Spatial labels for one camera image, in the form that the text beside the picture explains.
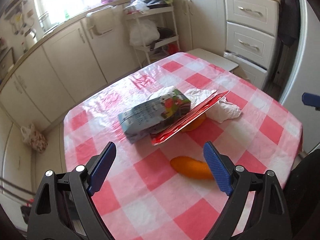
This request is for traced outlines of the white electric kettle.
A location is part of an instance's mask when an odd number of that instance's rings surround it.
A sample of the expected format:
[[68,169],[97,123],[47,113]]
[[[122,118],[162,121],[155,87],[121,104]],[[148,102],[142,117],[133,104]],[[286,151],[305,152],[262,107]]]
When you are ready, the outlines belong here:
[[36,31],[35,29],[28,29],[25,33],[25,42],[27,49],[30,49],[33,45],[37,43]]

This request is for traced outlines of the yellow red snack bag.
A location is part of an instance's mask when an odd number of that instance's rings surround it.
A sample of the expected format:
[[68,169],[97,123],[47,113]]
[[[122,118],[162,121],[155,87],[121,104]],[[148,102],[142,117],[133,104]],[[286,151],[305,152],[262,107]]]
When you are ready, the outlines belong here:
[[185,126],[190,124],[196,118],[198,118],[201,114],[206,113],[209,109],[211,109],[217,102],[219,102],[224,96],[229,93],[229,90],[219,93],[219,94],[211,94],[208,98],[206,98],[203,102],[195,106],[192,110],[190,110],[185,116],[180,118],[178,121],[170,125],[168,128],[164,129],[163,131],[151,134],[151,144],[153,146],[159,145],[179,131],[181,131]]

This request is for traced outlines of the white rolling shelf cart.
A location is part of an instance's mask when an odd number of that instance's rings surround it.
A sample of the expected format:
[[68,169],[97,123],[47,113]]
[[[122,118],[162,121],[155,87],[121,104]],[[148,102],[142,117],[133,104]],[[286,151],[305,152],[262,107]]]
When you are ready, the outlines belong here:
[[145,3],[131,4],[124,8],[124,19],[129,29],[129,44],[135,53],[145,54],[146,64],[150,55],[162,50],[164,56],[180,51],[174,7],[150,8]]

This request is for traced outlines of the blue milk carton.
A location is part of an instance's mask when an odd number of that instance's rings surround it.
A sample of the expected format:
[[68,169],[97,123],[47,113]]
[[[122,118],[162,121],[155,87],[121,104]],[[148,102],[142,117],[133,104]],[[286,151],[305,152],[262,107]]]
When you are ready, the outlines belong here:
[[162,88],[148,99],[118,114],[122,131],[129,143],[159,133],[191,110],[191,101],[174,86]]

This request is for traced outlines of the white refrigerator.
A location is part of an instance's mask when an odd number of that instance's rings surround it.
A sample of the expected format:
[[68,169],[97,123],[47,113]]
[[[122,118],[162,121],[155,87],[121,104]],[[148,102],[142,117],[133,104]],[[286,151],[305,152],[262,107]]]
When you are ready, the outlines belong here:
[[319,148],[319,111],[304,105],[302,95],[319,95],[319,19],[307,0],[299,0],[299,5],[298,48],[280,103],[302,123],[302,148],[310,153]]

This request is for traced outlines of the hanging white bin on cabinet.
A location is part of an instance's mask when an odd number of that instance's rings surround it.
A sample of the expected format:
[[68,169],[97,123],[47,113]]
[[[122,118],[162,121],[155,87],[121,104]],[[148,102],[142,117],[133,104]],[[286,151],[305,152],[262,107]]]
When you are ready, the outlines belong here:
[[87,30],[91,39],[95,36],[104,35],[114,29],[114,9],[115,7],[108,5],[102,9],[89,12],[86,15]]

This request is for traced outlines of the white step stool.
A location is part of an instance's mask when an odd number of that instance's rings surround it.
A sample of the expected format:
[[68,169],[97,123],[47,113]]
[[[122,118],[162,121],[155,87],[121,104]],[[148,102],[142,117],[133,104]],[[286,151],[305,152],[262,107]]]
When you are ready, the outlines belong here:
[[228,72],[233,72],[236,68],[238,68],[238,64],[235,62],[232,62],[224,57],[221,57],[219,55],[216,55],[210,51],[206,51],[200,48],[193,49],[187,52],[190,55],[193,55],[195,57],[201,58],[215,66],[218,66]]

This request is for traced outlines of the floral shopping bag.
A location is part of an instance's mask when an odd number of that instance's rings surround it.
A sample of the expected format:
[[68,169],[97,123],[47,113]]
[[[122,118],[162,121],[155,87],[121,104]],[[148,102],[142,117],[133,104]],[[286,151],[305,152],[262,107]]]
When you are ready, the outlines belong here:
[[48,140],[35,128],[34,124],[29,124],[27,127],[21,126],[21,133],[22,141],[33,150],[39,153],[43,153],[46,150]]

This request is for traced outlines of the white plastic bag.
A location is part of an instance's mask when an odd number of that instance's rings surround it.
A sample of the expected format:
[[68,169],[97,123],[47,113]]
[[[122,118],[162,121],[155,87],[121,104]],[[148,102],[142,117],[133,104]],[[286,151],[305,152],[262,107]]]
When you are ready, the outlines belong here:
[[149,19],[132,21],[130,23],[130,44],[132,46],[149,46],[153,41],[160,38],[160,33],[155,22]]

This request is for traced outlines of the curled orange peel piece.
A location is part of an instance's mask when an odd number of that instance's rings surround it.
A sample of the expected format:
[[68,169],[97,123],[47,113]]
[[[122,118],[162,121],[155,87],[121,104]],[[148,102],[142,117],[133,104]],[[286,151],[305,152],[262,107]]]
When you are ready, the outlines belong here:
[[198,118],[196,118],[194,121],[192,121],[190,124],[188,124],[187,126],[185,126],[185,128],[183,128],[181,130],[182,133],[184,132],[190,132],[193,131],[195,129],[197,129],[199,126],[201,126],[201,124],[205,121],[205,119],[207,118],[206,114],[203,113],[201,114]]

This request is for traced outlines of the white drawer cabinet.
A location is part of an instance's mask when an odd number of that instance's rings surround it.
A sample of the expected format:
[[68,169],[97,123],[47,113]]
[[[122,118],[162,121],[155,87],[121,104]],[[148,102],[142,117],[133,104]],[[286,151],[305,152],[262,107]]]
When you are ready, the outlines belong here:
[[274,62],[279,2],[225,0],[226,51],[224,58],[238,64],[233,73],[263,89]]

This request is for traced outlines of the long orange peel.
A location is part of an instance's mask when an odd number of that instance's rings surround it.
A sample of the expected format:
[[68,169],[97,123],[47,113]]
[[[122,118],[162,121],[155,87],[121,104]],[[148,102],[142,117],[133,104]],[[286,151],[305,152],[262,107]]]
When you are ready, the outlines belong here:
[[170,165],[177,173],[191,179],[214,179],[207,163],[193,159],[191,157],[175,157],[171,159]]

